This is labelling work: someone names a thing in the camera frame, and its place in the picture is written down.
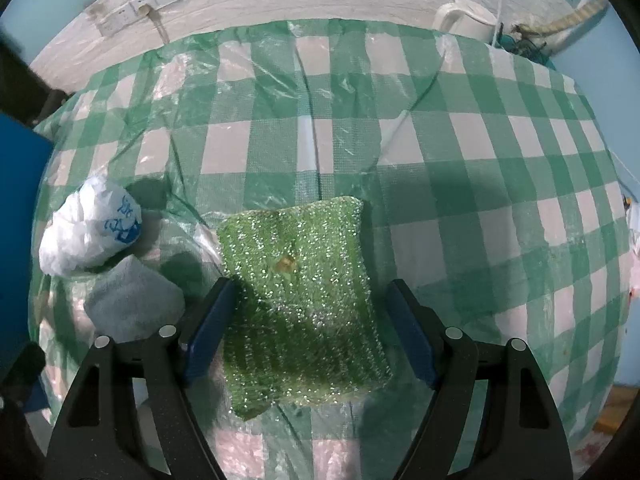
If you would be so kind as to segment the grey sock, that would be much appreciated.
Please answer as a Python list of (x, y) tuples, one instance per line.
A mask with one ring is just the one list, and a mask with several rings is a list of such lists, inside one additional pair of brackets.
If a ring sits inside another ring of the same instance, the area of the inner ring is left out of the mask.
[(182, 290), (133, 255), (98, 278), (85, 301), (96, 332), (119, 344), (148, 338), (185, 310)]

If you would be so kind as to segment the green glitter sponge cloth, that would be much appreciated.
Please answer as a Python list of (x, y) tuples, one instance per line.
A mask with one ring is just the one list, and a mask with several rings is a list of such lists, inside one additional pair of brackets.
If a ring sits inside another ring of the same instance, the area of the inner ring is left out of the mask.
[(360, 234), (363, 203), (338, 196), (221, 223), (224, 275), (238, 289), (224, 334), (232, 410), (344, 402), (390, 379)]

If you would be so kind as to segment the blue cardboard box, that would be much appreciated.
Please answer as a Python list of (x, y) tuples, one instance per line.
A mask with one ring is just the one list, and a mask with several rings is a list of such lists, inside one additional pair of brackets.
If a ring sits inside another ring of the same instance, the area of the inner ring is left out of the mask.
[(1, 374), (28, 343), (32, 226), (43, 171), (53, 151), (43, 138), (1, 116)]

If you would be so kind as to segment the green checkered tablecloth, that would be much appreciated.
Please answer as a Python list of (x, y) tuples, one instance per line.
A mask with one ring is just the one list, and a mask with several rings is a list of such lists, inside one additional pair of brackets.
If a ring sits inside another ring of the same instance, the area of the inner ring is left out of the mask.
[(198, 298), (229, 214), (351, 195), (371, 285), (524, 339), (570, 443), (608, 396), (628, 315), (622, 192), (574, 81), (475, 40), (381, 22), (194, 35), (94, 74), (38, 127), (37, 230), (94, 174), (145, 217), (134, 254)]

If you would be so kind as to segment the black hanging clothes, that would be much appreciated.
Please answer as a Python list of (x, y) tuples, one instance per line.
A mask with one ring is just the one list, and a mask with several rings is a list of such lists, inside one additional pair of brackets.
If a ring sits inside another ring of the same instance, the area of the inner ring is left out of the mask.
[(1, 37), (0, 108), (27, 127), (35, 127), (58, 110), (70, 96), (49, 87)]

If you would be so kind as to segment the teal plastic basket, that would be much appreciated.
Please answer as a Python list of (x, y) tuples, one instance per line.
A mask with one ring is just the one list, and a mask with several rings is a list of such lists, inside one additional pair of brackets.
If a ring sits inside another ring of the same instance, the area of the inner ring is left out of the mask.
[(501, 35), (498, 45), (506, 52), (527, 58), (530, 62), (542, 66), (552, 67), (550, 55), (545, 42), (535, 42), (529, 38), (514, 38), (509, 35)]

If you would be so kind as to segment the white electric kettle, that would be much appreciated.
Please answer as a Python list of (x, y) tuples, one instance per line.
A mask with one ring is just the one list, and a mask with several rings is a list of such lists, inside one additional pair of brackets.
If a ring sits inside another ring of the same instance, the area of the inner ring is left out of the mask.
[(497, 17), (472, 0), (454, 0), (440, 6), (432, 29), (491, 44), (498, 24)]

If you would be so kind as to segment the white wall socket strip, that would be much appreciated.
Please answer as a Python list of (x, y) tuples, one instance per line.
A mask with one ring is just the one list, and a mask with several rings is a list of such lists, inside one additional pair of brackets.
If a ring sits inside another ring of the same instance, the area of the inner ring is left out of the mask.
[(146, 18), (152, 11), (158, 12), (180, 0), (129, 0), (100, 18), (96, 28), (102, 37), (111, 37), (124, 28)]

